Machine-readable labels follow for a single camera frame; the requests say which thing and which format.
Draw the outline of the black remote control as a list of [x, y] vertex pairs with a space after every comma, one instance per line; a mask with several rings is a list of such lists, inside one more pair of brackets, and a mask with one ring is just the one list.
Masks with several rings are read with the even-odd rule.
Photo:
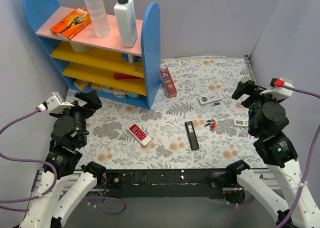
[[198, 140], [197, 140], [197, 136], [195, 133], [193, 123], [191, 121], [185, 122], [185, 128], [186, 128], [186, 132], [187, 132], [187, 136], [188, 136], [191, 150], [198, 150], [199, 144], [198, 144]]

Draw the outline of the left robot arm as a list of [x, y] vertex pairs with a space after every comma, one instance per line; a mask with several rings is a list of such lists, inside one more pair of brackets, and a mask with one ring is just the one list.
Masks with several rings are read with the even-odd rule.
[[26, 212], [20, 227], [64, 227], [67, 219], [94, 187], [106, 183], [106, 168], [95, 162], [82, 166], [78, 180], [63, 193], [87, 145], [87, 119], [102, 107], [96, 90], [77, 92], [69, 103], [53, 92], [39, 109], [48, 110], [56, 121], [51, 132], [49, 152], [43, 165], [37, 198]]

